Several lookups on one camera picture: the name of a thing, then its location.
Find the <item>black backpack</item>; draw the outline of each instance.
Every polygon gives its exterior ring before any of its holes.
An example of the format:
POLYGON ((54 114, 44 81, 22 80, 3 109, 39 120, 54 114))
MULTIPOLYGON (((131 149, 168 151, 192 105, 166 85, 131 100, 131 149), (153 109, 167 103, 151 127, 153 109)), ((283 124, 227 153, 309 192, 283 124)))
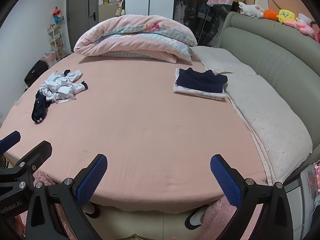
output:
POLYGON ((24 82, 28 87, 30 87, 44 72, 49 69, 49 66, 46 62, 38 60, 38 62, 32 67, 27 76, 24 79, 24 82))

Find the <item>white cable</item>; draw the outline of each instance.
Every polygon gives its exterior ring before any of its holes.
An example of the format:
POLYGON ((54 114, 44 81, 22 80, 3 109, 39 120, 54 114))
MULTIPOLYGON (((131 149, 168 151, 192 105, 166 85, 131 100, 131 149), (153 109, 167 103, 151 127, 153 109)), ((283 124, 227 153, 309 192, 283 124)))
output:
POLYGON ((312 215, 313 215, 313 213, 315 212, 315 210, 316 210, 316 207, 313 208, 313 211, 312 211, 311 215, 308 217, 308 219, 307 219, 301 226, 298 226, 298 227, 297 227, 296 229, 294 229, 293 231, 295 232, 295 231, 297 231, 299 228, 303 227, 304 224, 307 223, 308 220, 312 217, 312 215))

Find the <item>blue gripper pad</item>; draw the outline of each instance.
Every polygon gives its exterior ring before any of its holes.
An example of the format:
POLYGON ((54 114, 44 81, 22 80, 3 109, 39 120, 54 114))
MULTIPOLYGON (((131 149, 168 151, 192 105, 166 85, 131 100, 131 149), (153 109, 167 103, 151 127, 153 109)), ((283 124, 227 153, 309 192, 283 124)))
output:
POLYGON ((75 177, 73 194, 79 208, 87 205, 102 180, 108 166, 107 158, 98 154, 90 165, 82 169, 75 177))
POLYGON ((239 208, 242 203, 241 188, 216 155, 211 158, 210 168, 230 205, 239 208))
POLYGON ((21 139, 21 135, 18 131, 14 131, 2 140, 0 140, 0 155, 4 154, 12 146, 17 144, 21 139))

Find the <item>orange plush toy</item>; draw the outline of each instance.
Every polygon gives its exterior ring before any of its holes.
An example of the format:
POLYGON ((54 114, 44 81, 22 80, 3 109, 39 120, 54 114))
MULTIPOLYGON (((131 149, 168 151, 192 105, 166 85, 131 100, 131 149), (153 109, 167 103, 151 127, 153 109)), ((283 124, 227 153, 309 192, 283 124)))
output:
POLYGON ((276 13, 275 11, 273 10, 265 10, 264 12, 260 12, 258 14, 258 18, 265 18, 265 19, 269 19, 269 20, 273 20, 273 21, 276 21, 278 22, 278 17, 277 17, 278 13, 276 13))

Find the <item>door handle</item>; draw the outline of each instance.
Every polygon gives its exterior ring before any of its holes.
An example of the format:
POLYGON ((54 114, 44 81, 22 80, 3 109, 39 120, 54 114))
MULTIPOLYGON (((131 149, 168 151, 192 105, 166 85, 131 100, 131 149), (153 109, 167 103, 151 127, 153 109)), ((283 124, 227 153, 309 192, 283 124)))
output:
POLYGON ((93 15, 89 16, 89 18, 93 17, 93 20, 96 20, 96 13, 93 13, 93 15))

